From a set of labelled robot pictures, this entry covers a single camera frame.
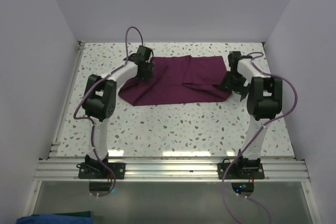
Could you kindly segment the purple surgical cloth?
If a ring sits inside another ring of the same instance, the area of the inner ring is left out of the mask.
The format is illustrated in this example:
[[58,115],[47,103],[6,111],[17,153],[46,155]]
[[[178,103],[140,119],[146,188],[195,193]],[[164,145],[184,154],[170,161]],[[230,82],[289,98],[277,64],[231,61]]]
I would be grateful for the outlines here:
[[128,80],[119,97],[132,106],[223,102],[230,91],[219,89],[226,66],[221,56],[155,57],[151,80]]

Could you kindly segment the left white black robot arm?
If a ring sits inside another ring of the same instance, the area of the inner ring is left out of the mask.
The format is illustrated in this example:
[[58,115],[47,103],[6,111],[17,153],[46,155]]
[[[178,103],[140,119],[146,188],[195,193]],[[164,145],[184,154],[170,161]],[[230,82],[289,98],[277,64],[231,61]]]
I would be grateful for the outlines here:
[[87,80],[80,102],[85,111],[82,119],[91,122],[90,151],[85,157],[85,164],[97,178],[104,178],[109,172],[107,132],[109,118],[116,108],[117,89],[134,77],[149,81],[155,66],[153,57],[151,48],[140,45],[135,53],[123,60],[121,66],[101,76],[92,74]]

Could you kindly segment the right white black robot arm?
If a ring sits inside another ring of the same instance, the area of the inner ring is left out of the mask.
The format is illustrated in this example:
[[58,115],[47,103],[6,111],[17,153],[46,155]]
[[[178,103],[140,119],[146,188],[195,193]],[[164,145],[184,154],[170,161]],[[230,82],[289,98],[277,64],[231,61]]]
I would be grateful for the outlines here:
[[240,96],[240,101],[246,100],[250,116],[246,139],[234,162],[234,172],[240,178],[246,178],[253,168],[259,167],[269,121],[282,110],[282,79],[257,70],[253,60],[252,55],[230,52],[229,70],[219,85],[220,90]]

